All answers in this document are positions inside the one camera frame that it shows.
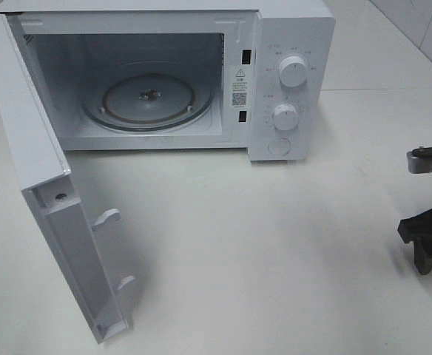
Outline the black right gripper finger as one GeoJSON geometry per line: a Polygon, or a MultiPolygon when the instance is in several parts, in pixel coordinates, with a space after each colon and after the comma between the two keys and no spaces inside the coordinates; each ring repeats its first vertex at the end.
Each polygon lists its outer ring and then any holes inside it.
{"type": "Polygon", "coordinates": [[[432,209],[414,217],[400,220],[398,232],[405,244],[419,238],[432,240],[432,209]]]}
{"type": "Polygon", "coordinates": [[[414,241],[414,265],[420,275],[432,271],[432,239],[419,238],[414,241]]]}

